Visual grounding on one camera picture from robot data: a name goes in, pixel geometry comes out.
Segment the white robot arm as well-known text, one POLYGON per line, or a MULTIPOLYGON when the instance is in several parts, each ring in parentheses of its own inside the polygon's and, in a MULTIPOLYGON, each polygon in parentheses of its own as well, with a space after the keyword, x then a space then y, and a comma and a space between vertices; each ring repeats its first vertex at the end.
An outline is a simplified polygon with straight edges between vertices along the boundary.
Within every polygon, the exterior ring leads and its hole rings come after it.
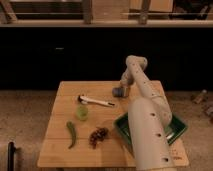
POLYGON ((128 123, 137 171, 176 171, 164 128, 172 120, 170 106, 144 73, 145 57, 130 55, 120 86, 128 97, 136 84, 139 96, 128 105, 128 123))

